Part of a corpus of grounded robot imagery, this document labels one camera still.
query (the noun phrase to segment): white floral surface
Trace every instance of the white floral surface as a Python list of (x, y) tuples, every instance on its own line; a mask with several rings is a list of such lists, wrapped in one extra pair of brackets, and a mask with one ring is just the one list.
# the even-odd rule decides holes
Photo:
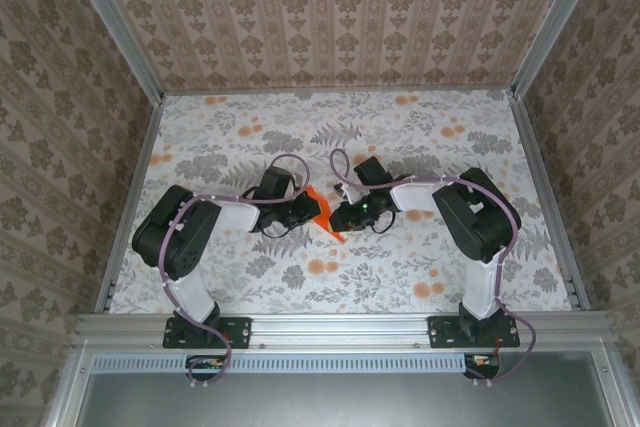
[[(172, 184), (240, 194), (275, 155), (309, 162), (327, 196), (328, 154), (354, 164), (377, 155), (391, 173), (459, 175), (482, 168), (522, 216), (507, 261), (503, 299), (512, 309), (568, 310), (567, 294), (507, 97), (502, 91), (359, 92), (170, 97), (134, 229)], [(296, 162), (283, 167), (301, 172)], [(439, 215), (398, 216), (385, 235), (349, 233), (338, 243), (313, 223), (283, 239), (214, 231), (199, 268), (228, 313), (455, 311), (470, 262)], [(127, 250), (111, 312), (171, 312), (156, 269)]]

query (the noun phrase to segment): black mounting bracket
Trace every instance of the black mounting bracket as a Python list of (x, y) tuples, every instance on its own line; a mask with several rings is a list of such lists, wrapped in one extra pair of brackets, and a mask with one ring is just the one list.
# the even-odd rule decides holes
[(503, 310), (477, 320), (460, 303), (459, 315), (428, 317), (427, 328), (432, 349), (520, 347), (516, 321)]
[[(251, 317), (217, 317), (214, 329), (226, 337), (233, 349), (248, 349)], [(165, 349), (224, 349), (215, 335), (189, 323), (180, 315), (167, 320), (162, 347)]]

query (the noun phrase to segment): floral wallpaper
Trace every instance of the floral wallpaper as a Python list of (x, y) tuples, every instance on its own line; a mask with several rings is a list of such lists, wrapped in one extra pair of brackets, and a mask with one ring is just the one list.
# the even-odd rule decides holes
[(640, 0), (580, 0), (525, 102), (593, 307), (640, 386)]
[(552, 0), (116, 0), (167, 91), (506, 85)]
[(0, 0), (0, 425), (39, 425), (150, 106), (89, 0)]
[[(285, 152), (309, 162), (312, 185), (335, 209), (328, 156), (336, 146), (352, 165), (377, 156), (394, 176), (482, 168), (523, 219), (505, 266), (504, 300), (523, 311), (570, 308), (509, 101), (499, 90), (167, 97), (134, 226), (173, 184), (238, 195)], [(302, 172), (294, 160), (282, 166)], [(378, 229), (388, 221), (380, 219)], [(385, 235), (343, 235), (340, 244), (313, 223), (281, 239), (214, 230), (199, 269), (227, 313), (457, 309), (471, 261), (435, 204), (399, 214)], [(110, 312), (172, 310), (157, 269), (129, 247)]]

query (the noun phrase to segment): metal base plate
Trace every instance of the metal base plate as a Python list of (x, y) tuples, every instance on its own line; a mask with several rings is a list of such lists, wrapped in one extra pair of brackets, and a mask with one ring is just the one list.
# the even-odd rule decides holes
[(432, 349), (452, 349), (452, 348), (478, 348), (496, 347), (497, 340), (500, 347), (520, 347), (520, 336), (516, 321), (504, 315), (493, 324), (491, 336), (480, 339), (477, 343), (472, 343), (460, 330), (457, 315), (434, 315), (427, 318), (429, 342)]
[[(229, 340), (234, 349), (248, 349), (251, 318), (220, 317), (218, 331)], [(177, 317), (167, 320), (162, 346), (165, 349), (224, 349), (220, 339)]]

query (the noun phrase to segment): purple cable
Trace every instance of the purple cable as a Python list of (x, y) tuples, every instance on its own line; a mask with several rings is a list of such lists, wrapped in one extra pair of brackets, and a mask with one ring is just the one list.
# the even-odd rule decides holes
[[(347, 163), (347, 168), (345, 170), (345, 174), (341, 174), (340, 172), (338, 172), (338, 169), (336, 168), (335, 162), (333, 160), (335, 154), (340, 153), (342, 154), (342, 156), (344, 157), (346, 163)], [(413, 178), (407, 178), (407, 179), (402, 179), (402, 180), (397, 180), (395, 182), (388, 182), (386, 184), (378, 184), (378, 185), (363, 185), (363, 184), (358, 184), (357, 182), (352, 182), (351, 180), (347, 179), (347, 175), (349, 175), (349, 169), (351, 167), (351, 164), (349, 162), (349, 156), (347, 155), (347, 153), (340, 148), (336, 148), (333, 149), (331, 151), (331, 154), (329, 154), (329, 163), (331, 165), (331, 170), (333, 171), (334, 175), (336, 177), (338, 177), (338, 179), (340, 179), (341, 182), (356, 188), (356, 189), (361, 189), (361, 190), (375, 190), (375, 189), (386, 189), (386, 188), (391, 188), (391, 187), (397, 187), (399, 185), (404, 185), (404, 184), (411, 184), (412, 182), (423, 182), (423, 183), (429, 183), (429, 184), (436, 184), (436, 183), (445, 183), (445, 182), (454, 182), (457, 184), (461, 184), (461, 185), (465, 185), (467, 187), (472, 188), (473, 190), (477, 190), (478, 192), (483, 193), (484, 195), (486, 195), (489, 199), (491, 199), (493, 202), (496, 203), (496, 205), (498, 207), (500, 207), (502, 209), (502, 211), (504, 212), (504, 214), (506, 215), (507, 219), (509, 220), (509, 223), (511, 224), (511, 231), (513, 233), (512, 237), (511, 237), (511, 241), (509, 242), (509, 244), (507, 244), (507, 247), (500, 253), (500, 255), (498, 256), (498, 264), (496, 266), (496, 283), (494, 286), (494, 299), (496, 301), (496, 303), (498, 304), (498, 306), (500, 308), (502, 308), (505, 313), (507, 315), (512, 316), (514, 319), (522, 322), (524, 325), (527, 326), (527, 328), (531, 331), (531, 342), (529, 343), (529, 347), (527, 348), (526, 352), (524, 353), (522, 359), (520, 359), (520, 361), (516, 364), (516, 366), (511, 369), (509, 372), (507, 372), (504, 375), (500, 375), (498, 377), (495, 377), (494, 379), (491, 379), (492, 382), (495, 382), (497, 380), (502, 380), (506, 377), (509, 377), (511, 374), (513, 374), (518, 368), (520, 368), (520, 366), (524, 363), (524, 361), (529, 357), (529, 355), (531, 354), (531, 351), (533, 350), (533, 347), (536, 343), (536, 331), (533, 328), (533, 325), (531, 325), (531, 323), (525, 319), (523, 319), (522, 317), (520, 317), (519, 315), (514, 314), (513, 312), (509, 311), (506, 306), (504, 305), (504, 303), (502, 302), (502, 300), (500, 300), (500, 287), (502, 284), (502, 268), (504, 266), (504, 260), (505, 258), (509, 255), (509, 253), (511, 252), (511, 250), (513, 249), (514, 245), (516, 244), (516, 241), (518, 240), (518, 224), (516, 223), (516, 219), (514, 218), (513, 214), (511, 213), (511, 210), (509, 210), (509, 207), (507, 207), (507, 205), (500, 200), (500, 198), (495, 195), (493, 192), (487, 190), (485, 187), (478, 185), (474, 182), (470, 182), (468, 180), (464, 180), (461, 179), (459, 177), (448, 177), (448, 176), (442, 176), (442, 177), (413, 177)]]
[[(231, 362), (231, 344), (229, 343), (229, 341), (227, 340), (227, 338), (222, 335), (220, 332), (218, 332), (216, 329), (209, 327), (208, 325), (203, 324), (202, 322), (198, 322), (197, 320), (195, 320), (193, 317), (191, 317), (187, 312), (184, 311), (184, 309), (182, 309), (182, 307), (180, 306), (180, 302), (178, 301), (178, 299), (173, 295), (173, 292), (171, 292), (171, 289), (169, 289), (169, 276), (167, 275), (166, 271), (165, 271), (165, 267), (164, 267), (164, 261), (165, 261), (165, 257), (167, 255), (167, 248), (169, 247), (169, 242), (171, 241), (171, 236), (173, 235), (173, 233), (176, 231), (178, 225), (180, 224), (180, 221), (182, 220), (182, 218), (184, 217), (184, 215), (187, 213), (187, 211), (196, 203), (196, 202), (200, 202), (203, 200), (217, 200), (217, 201), (222, 201), (222, 202), (238, 202), (238, 203), (243, 203), (243, 204), (277, 204), (277, 203), (282, 203), (282, 202), (288, 202), (290, 200), (295, 199), (296, 197), (298, 197), (300, 194), (302, 194), (302, 192), (304, 192), (304, 190), (307, 188), (307, 186), (309, 185), (309, 182), (311, 180), (311, 170), (309, 168), (309, 164), (307, 164), (307, 162), (300, 157), (299, 155), (296, 154), (280, 154), (277, 157), (275, 157), (272, 161), (271, 164), (269, 165), (270, 167), (273, 166), (273, 164), (275, 162), (277, 162), (278, 160), (284, 158), (284, 157), (291, 157), (294, 158), (296, 160), (299, 160), (300, 163), (302, 164), (302, 166), (305, 169), (306, 172), (306, 178), (305, 178), (305, 182), (302, 185), (302, 187), (300, 187), (296, 192), (294, 192), (291, 195), (288, 195), (286, 197), (283, 197), (282, 199), (273, 199), (273, 200), (254, 200), (254, 199), (246, 199), (244, 197), (230, 197), (230, 196), (226, 196), (226, 195), (211, 195), (211, 194), (203, 194), (203, 195), (196, 195), (194, 197), (192, 197), (188, 202), (186, 202), (178, 211), (178, 213), (176, 214), (176, 216), (174, 217), (173, 221), (169, 224), (169, 230), (167, 230), (166, 235), (164, 236), (164, 239), (162, 240), (162, 245), (160, 246), (160, 254), (158, 255), (158, 270), (160, 271), (160, 279), (162, 280), (162, 289), (164, 290), (165, 294), (167, 294), (167, 297), (169, 298), (169, 300), (171, 301), (171, 303), (176, 307), (176, 311), (189, 323), (195, 325), (196, 327), (206, 330), (207, 332), (212, 333), (214, 336), (216, 336), (218, 339), (220, 339), (222, 341), (222, 343), (224, 344), (225, 350), (226, 350), (226, 354), (225, 354), (225, 362), (222, 365), (222, 367), (220, 368), (220, 370), (218, 371), (218, 373), (216, 373), (211, 379), (210, 382), (213, 383), (215, 381), (217, 381), (221, 375), (227, 370), (230, 362)], [(191, 380), (192, 382), (195, 382), (195, 379), (193, 378), (193, 367), (201, 362), (193, 362), (190, 366), (189, 366), (189, 371), (188, 371), (188, 377), (189, 380)]]

